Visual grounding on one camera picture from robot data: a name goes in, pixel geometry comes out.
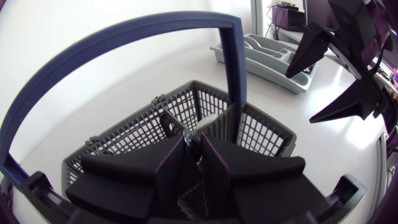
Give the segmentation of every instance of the white table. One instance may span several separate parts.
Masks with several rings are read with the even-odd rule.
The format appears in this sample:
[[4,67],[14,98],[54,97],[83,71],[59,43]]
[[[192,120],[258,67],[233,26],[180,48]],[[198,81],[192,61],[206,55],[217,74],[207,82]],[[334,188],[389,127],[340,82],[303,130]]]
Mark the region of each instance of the white table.
[[[90,136],[108,129],[150,103],[155,96],[190,80],[197,79],[226,90],[224,64],[215,60],[209,45],[167,57],[100,94],[54,129],[23,161],[22,167],[29,174],[37,170],[46,173],[54,189],[61,193],[62,160]],[[385,131],[382,117],[370,116],[365,121],[352,117],[318,124],[308,122],[353,81],[346,70],[324,58],[307,94],[296,95],[248,74],[248,102],[296,133],[297,145],[292,156],[305,159],[304,174],[323,195],[329,195],[344,174],[353,175],[368,188],[344,220],[344,223],[365,223],[375,189],[376,140]],[[21,223],[44,223],[18,192],[14,197],[14,211]]]

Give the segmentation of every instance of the white wall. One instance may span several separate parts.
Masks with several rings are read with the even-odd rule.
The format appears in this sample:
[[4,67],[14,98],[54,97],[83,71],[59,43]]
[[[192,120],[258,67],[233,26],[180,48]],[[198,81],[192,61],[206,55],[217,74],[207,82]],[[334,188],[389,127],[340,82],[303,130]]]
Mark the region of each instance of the white wall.
[[[6,1],[0,12],[0,121],[28,79],[72,43],[117,22],[186,10],[232,14],[241,17],[244,33],[250,31],[250,0]],[[36,104],[18,130],[11,154],[22,161],[74,111],[140,69],[172,53],[217,40],[216,30],[180,31],[140,40],[94,59]]]

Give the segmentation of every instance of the dishwasher basket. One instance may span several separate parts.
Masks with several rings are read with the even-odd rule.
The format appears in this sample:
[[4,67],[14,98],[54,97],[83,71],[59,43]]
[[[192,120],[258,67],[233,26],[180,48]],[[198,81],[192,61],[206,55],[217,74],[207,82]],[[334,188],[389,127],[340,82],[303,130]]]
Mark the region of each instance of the dishwasher basket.
[[[80,159],[85,154],[120,154],[170,138],[184,130],[194,134],[198,122],[211,114],[219,116],[197,134],[206,132],[267,156],[291,154],[296,140],[291,130],[247,103],[241,107],[241,118],[235,125],[234,107],[227,93],[198,81],[160,95],[109,130],[91,137],[68,156],[62,164],[62,192],[82,173]],[[182,209],[188,216],[206,217],[200,183],[181,194],[179,204],[184,205]]]

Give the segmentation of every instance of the basket handle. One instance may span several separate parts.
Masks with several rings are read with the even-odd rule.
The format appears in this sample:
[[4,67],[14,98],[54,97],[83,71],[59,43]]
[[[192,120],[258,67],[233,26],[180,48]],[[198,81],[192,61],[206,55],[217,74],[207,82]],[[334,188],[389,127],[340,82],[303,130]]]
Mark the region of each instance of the basket handle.
[[9,154],[11,142],[36,102],[69,73],[110,50],[136,40],[196,28],[219,28],[229,97],[232,103],[243,105],[246,102],[246,67],[240,18],[213,12],[170,12],[132,19],[73,44],[45,64],[28,81],[12,102],[0,129],[1,172],[17,188],[28,177]]

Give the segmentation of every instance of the gray cutlery tray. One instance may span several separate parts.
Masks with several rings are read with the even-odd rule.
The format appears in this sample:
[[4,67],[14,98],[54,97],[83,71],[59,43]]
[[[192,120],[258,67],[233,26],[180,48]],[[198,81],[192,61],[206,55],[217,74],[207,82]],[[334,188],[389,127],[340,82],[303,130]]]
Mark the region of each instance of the gray cutlery tray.
[[[317,70],[318,62],[313,65],[310,73],[300,72],[291,79],[286,78],[285,72],[293,59],[297,48],[288,43],[268,39],[259,35],[244,36],[246,69],[266,80],[272,81],[294,93],[306,93]],[[210,47],[219,62],[224,62],[221,44]]]

